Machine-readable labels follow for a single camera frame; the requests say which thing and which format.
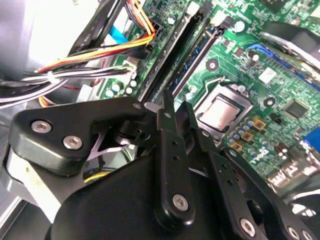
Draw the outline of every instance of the green circuit board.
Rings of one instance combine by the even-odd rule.
[[[194,2],[201,6],[205,1],[194,0]],[[252,60],[248,57],[248,46],[263,42],[260,31],[265,24],[271,21],[298,25],[320,35],[320,25],[310,18],[310,14],[318,7],[319,1],[211,0],[209,2],[213,6],[213,10],[208,16],[209,19],[221,11],[232,17],[235,23],[241,22],[238,26],[243,28],[244,25],[244,28],[239,31],[239,29],[231,27],[212,45],[177,94],[175,108],[179,107],[183,101],[188,101],[195,106],[205,95],[206,83],[212,79],[224,77],[238,86],[245,87],[252,109],[223,138],[222,145],[234,147],[237,144],[241,146],[237,150],[266,179],[285,161],[274,151],[274,146],[278,143],[284,143],[288,149],[296,146],[299,142],[298,138],[294,138],[294,136],[301,138],[320,125],[320,93],[291,71],[263,54],[259,54],[259,60],[252,64]],[[110,91],[112,85],[119,82],[121,82],[121,88],[115,97],[139,96],[149,71],[153,68],[171,33],[175,31],[176,24],[183,17],[189,3],[188,0],[146,0],[143,8],[150,19],[157,24],[158,34],[152,42],[148,58],[140,61],[138,65],[137,77],[135,78],[137,84],[132,87],[132,92],[127,93],[126,87],[129,86],[130,80],[109,79],[100,91],[101,99],[109,98],[106,96],[106,92]],[[167,78],[170,78],[184,59],[187,49],[199,38],[200,29],[203,26],[204,23],[198,26],[189,38],[185,50],[176,56]],[[128,39],[136,39],[142,34],[140,28],[133,26],[128,33]],[[125,59],[123,56],[119,57],[116,64],[122,64]],[[206,67],[206,63],[210,60],[218,62],[218,67],[214,71],[209,71]],[[210,84],[208,86],[209,92],[216,86],[217,83]],[[275,100],[272,106],[265,106],[267,98]],[[280,118],[281,124],[277,124],[271,114],[276,114]],[[239,135],[239,131],[244,126],[248,126],[248,122],[257,119],[262,122],[263,129],[256,130],[249,126],[250,129],[245,131],[251,135],[250,141],[235,137]],[[257,158],[261,152],[264,152],[263,157]]]

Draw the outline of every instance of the ram slot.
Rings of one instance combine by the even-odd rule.
[[[230,28],[234,20],[225,16],[223,22],[217,26],[217,19],[221,19],[221,14],[217,14],[200,35],[200,38],[193,44],[187,57],[179,64],[179,67],[167,81],[166,89],[169,89],[175,97],[186,84],[201,60],[211,49],[216,40]]]
[[[193,1],[189,4],[184,16],[177,24],[158,59],[153,64],[151,71],[145,78],[138,97],[141,102],[150,100],[155,92],[154,90],[161,86],[162,80],[176,60],[177,55],[184,49],[187,39],[194,33],[199,22],[202,22],[209,15],[213,6],[206,1],[200,10],[199,8],[200,6]]]

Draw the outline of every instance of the cpu socket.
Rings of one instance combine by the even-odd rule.
[[[248,114],[249,99],[228,86],[217,85],[197,105],[195,116],[200,128],[220,142]]]

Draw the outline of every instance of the black mechanical arm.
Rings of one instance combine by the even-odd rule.
[[[1,180],[52,222],[49,240],[316,240],[232,148],[218,150],[192,106],[165,92],[20,112]],[[137,159],[85,185],[86,161],[124,146]]]

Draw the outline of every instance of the silver screw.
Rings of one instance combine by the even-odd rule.
[[[189,208],[189,203],[187,199],[181,194],[175,194],[172,198],[174,206],[182,212],[185,212]]]
[[[255,227],[252,225],[252,223],[250,221],[248,221],[245,218],[241,218],[240,219],[240,224],[242,229],[250,236],[250,237],[254,237],[256,235],[256,230]]]
[[[50,123],[42,120],[34,121],[31,124],[31,128],[33,131],[39,134],[47,134],[51,131],[52,127]]]
[[[169,113],[167,113],[167,112],[165,112],[164,115],[169,119],[171,118],[171,115]]]
[[[305,230],[303,230],[303,229],[302,229],[302,234],[303,234],[303,236],[304,236],[304,238],[305,238],[306,240],[313,240],[312,237],[311,237],[311,235],[310,235],[307,231],[305,231]]]
[[[293,237],[295,240],[300,240],[299,234],[291,226],[288,226],[288,231],[289,231],[289,234],[291,235],[291,237]]]
[[[82,141],[77,136],[66,136],[63,139],[63,145],[70,150],[78,150],[82,147]]]
[[[230,152],[230,154],[231,154],[232,156],[234,156],[234,157],[236,157],[236,156],[237,156],[237,154],[236,154],[236,152],[235,152],[235,151],[230,150],[229,152]]]
[[[205,131],[205,130],[202,130],[202,134],[203,134],[203,136],[205,136],[205,137],[209,137],[209,136],[210,136],[210,134],[209,134],[207,131]]]
[[[132,103],[132,106],[136,109],[141,109],[141,105],[136,102]]]

